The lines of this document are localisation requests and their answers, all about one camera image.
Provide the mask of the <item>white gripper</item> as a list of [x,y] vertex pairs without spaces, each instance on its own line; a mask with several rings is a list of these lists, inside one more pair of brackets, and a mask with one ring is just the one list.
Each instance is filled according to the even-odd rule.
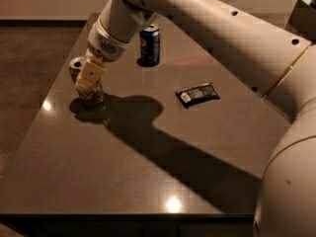
[[100,20],[97,20],[88,34],[86,56],[89,58],[83,63],[76,78],[75,88],[79,92],[87,92],[106,72],[105,66],[94,60],[98,62],[117,61],[124,55],[128,47],[128,43],[113,38],[103,28]]

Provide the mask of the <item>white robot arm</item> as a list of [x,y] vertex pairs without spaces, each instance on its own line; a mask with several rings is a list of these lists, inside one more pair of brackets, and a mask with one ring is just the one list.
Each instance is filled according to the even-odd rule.
[[316,47],[218,0],[109,0],[75,87],[87,91],[134,34],[168,18],[292,124],[265,170],[253,237],[316,237]]

